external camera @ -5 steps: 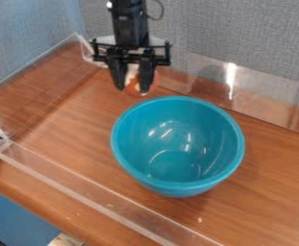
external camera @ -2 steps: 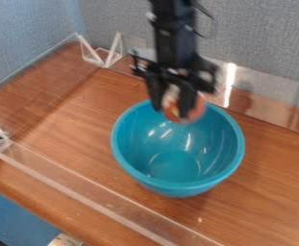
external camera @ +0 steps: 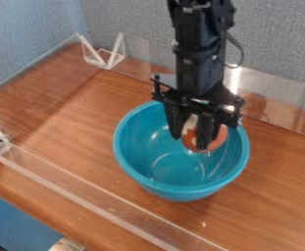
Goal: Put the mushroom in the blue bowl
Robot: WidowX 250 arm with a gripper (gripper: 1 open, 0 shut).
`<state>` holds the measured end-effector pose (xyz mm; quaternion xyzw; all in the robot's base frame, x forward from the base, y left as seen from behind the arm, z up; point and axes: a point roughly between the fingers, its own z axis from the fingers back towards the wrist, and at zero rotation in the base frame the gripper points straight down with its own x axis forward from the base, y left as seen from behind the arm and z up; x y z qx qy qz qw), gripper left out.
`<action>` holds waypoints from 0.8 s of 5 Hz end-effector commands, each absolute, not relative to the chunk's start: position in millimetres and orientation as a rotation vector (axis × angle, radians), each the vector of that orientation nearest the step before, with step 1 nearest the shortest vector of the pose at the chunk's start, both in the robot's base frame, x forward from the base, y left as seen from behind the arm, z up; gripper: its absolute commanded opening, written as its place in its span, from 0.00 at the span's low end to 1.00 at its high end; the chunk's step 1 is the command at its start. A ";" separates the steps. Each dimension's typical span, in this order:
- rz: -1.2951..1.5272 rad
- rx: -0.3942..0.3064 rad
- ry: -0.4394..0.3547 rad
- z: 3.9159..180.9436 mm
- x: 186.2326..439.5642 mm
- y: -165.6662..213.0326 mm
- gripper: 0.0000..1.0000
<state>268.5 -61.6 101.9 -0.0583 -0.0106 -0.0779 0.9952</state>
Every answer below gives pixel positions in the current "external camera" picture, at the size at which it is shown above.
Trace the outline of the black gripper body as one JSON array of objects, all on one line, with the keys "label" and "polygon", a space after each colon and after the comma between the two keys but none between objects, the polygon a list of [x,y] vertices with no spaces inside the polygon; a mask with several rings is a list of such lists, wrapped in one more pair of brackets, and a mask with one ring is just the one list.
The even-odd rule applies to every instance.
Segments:
[{"label": "black gripper body", "polygon": [[224,85],[224,65],[220,53],[175,51],[176,74],[153,75],[153,99],[185,107],[191,116],[215,115],[215,127],[238,127],[244,99]]}]

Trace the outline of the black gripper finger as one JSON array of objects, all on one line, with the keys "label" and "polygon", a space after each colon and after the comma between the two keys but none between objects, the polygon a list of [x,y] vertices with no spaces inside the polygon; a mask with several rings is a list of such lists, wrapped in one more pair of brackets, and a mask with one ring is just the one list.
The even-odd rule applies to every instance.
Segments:
[{"label": "black gripper finger", "polygon": [[185,107],[176,106],[175,104],[165,104],[165,114],[169,124],[169,131],[175,139],[181,138],[183,128],[189,119],[191,112]]},{"label": "black gripper finger", "polygon": [[197,148],[204,151],[208,149],[215,135],[215,115],[201,113],[197,122]]}]

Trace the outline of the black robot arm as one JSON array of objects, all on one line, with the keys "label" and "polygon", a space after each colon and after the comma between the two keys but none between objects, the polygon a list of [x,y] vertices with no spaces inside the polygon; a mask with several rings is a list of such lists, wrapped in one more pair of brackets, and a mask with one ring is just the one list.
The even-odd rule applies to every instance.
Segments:
[{"label": "black robot arm", "polygon": [[164,104],[169,131],[187,147],[216,149],[228,127],[238,127],[246,100],[224,85],[227,44],[236,43],[232,0],[167,0],[175,28],[176,73],[153,75],[153,99]]}]

